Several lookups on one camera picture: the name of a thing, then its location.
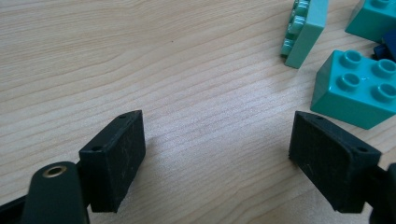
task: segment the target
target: lego brick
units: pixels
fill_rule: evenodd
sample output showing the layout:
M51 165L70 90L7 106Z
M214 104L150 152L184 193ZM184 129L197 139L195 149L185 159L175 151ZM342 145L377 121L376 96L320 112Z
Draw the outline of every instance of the lego brick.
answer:
M396 29L396 0L360 0L352 11L346 32L381 42L382 36Z
M300 68L326 25L328 0L295 0L281 49L285 65Z
M381 152L323 117L296 111L289 156L334 210L360 213L366 171L376 167Z
M93 212L117 212L145 155L140 110L113 119L79 152Z
M311 110L370 129L396 114L396 63L335 50L317 73Z
M382 37L382 45L374 48L375 57L380 59L389 59L396 62L396 30L387 32Z

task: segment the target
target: teal toy brick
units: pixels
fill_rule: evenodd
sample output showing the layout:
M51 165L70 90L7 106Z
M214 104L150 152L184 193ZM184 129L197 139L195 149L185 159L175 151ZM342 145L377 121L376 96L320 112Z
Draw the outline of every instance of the teal toy brick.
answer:
M311 110L370 129L396 114L396 63L335 50L317 73Z
M295 0L281 49L285 65L300 68L326 25L328 0Z
M396 29L396 0L360 0L352 11L346 32L381 42L382 36Z

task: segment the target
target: upright teal block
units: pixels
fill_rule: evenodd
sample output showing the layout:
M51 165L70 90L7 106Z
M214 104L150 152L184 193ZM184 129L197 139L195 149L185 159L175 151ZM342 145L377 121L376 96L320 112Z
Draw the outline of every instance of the upright teal block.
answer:
M396 0L361 0L352 11L346 32L381 42L396 29Z
M328 0L295 0L281 54L300 68L326 25Z
M311 110L370 129L396 114L396 63L335 50L317 73Z

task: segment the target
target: black plastic part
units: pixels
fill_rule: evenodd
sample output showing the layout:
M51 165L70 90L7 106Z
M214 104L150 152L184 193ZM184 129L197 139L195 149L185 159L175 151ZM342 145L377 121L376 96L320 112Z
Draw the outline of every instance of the black plastic part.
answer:
M17 224L21 222L26 196L0 206L0 223Z
M117 212L146 155L142 111L113 119L80 152L93 212Z
M295 161L341 213L360 213L366 201L367 172L381 152L323 117L296 111L290 142Z
M56 162L33 175L21 223L90 223L73 162Z

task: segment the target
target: light wood tabletop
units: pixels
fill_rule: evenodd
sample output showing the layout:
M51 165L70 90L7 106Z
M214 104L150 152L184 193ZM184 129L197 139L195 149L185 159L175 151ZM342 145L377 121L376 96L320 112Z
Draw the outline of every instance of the light wood tabletop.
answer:
M368 223L332 207L288 158L295 110L310 111L358 0L332 0L300 69L279 56L292 1L1 0L0 204L39 168L78 151L117 115L143 110L147 155L117 214L96 223ZM396 160L396 118L367 131Z

